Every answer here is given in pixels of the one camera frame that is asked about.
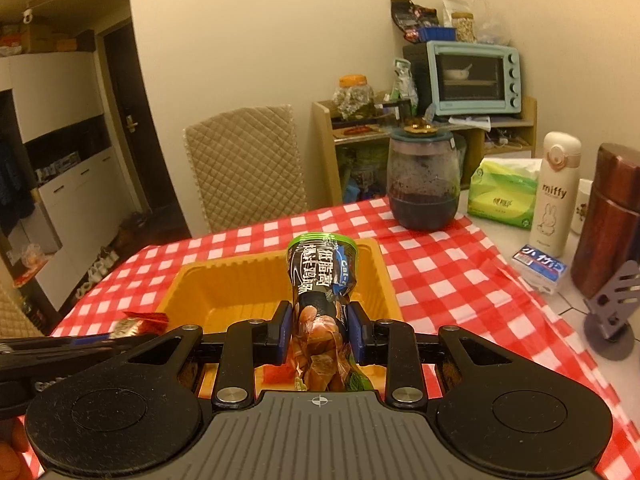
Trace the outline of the person's left hand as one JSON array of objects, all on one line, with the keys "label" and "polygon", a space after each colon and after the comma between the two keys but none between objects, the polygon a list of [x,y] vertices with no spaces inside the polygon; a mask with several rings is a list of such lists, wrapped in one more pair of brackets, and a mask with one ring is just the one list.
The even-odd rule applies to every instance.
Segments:
[{"label": "person's left hand", "polygon": [[1,422],[0,480],[32,480],[34,476],[24,454],[29,444],[21,419],[15,417]]}]

